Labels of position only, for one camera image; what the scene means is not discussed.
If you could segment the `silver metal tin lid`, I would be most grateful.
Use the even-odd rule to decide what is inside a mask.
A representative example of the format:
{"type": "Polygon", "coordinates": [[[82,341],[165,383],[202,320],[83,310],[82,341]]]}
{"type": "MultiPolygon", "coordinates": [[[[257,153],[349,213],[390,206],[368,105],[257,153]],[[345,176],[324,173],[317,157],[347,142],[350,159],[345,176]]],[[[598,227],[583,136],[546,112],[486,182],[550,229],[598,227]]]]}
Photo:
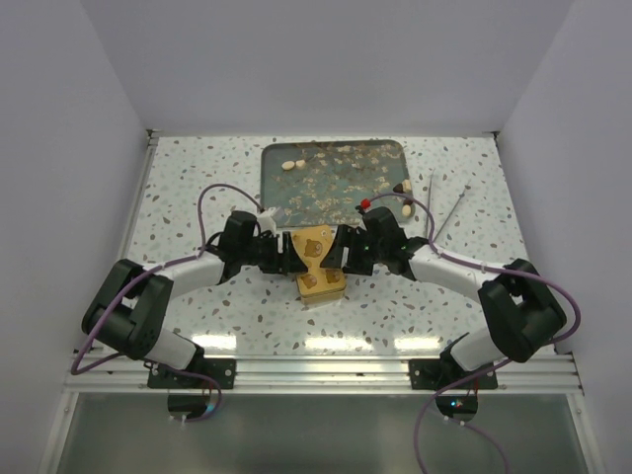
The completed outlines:
{"type": "Polygon", "coordinates": [[[306,274],[296,277],[299,294],[313,287],[347,287],[346,277],[341,270],[326,270],[320,267],[334,240],[330,226],[319,225],[294,230],[291,236],[295,250],[308,268],[306,274]]]}

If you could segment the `gold metal tin box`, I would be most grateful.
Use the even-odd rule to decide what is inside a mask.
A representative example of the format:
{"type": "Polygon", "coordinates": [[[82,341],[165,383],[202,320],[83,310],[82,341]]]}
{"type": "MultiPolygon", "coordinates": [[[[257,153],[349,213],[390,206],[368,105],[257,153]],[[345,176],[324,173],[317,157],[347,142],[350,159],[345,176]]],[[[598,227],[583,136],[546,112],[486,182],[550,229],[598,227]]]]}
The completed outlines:
{"type": "Polygon", "coordinates": [[[320,289],[313,287],[300,294],[300,301],[306,306],[337,301],[344,297],[346,289],[345,286],[320,289]]]}

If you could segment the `silver metal tongs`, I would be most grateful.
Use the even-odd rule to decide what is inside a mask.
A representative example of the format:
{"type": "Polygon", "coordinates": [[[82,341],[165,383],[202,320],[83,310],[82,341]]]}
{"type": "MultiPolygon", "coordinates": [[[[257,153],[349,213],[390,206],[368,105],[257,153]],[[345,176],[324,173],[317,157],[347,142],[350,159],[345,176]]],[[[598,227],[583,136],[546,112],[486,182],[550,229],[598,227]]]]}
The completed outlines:
{"type": "Polygon", "coordinates": [[[434,231],[431,234],[429,217],[426,216],[426,236],[433,236],[437,244],[439,235],[445,229],[450,217],[464,201],[468,191],[469,180],[465,175],[457,175],[443,171],[432,171],[428,181],[426,207],[434,220],[434,231]]]}

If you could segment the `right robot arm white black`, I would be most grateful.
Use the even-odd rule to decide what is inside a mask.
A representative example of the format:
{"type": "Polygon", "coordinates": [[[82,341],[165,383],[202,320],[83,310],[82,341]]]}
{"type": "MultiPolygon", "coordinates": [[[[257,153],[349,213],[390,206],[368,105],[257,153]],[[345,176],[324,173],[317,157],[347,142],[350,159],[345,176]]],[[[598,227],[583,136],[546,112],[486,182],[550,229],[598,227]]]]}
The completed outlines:
{"type": "Polygon", "coordinates": [[[432,283],[480,304],[485,328],[451,342],[419,371],[432,389],[462,387],[499,359],[528,361],[566,325],[567,317],[533,265],[517,259],[496,270],[450,257],[428,239],[409,237],[386,207],[366,213],[358,227],[338,227],[324,269],[366,275],[375,265],[411,281],[432,283]]]}

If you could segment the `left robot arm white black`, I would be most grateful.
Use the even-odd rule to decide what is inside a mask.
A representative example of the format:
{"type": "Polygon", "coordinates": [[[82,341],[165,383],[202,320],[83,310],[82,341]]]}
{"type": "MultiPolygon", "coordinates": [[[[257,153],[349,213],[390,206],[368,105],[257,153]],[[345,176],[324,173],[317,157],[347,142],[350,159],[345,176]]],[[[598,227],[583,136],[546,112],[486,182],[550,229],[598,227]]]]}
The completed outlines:
{"type": "Polygon", "coordinates": [[[269,275],[307,272],[288,232],[276,232],[266,215],[234,211],[222,231],[202,238],[198,253],[143,267],[129,259],[117,261],[82,320],[87,339],[71,365],[85,373],[118,356],[150,361],[170,368],[183,387],[204,379],[204,349],[163,328],[170,302],[192,291],[220,285],[244,267],[269,275]]]}

